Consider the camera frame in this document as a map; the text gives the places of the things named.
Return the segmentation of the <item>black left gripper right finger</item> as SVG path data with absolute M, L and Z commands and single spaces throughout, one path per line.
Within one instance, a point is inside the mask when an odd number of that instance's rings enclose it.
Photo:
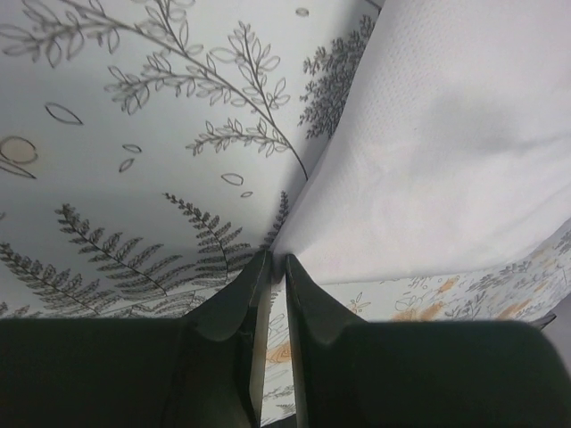
M 285 258 L 301 427 L 567 427 L 570 378 L 532 325 L 368 322 Z

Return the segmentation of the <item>white t shirt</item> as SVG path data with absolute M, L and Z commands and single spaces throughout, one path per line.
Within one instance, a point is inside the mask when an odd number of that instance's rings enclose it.
M 273 250 L 322 284 L 464 273 L 569 218 L 569 2 L 388 1 Z

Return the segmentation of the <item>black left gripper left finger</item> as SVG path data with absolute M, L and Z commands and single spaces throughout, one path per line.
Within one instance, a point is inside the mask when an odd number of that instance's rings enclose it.
M 3 320 L 2 426 L 259 426 L 271 264 L 178 318 Z

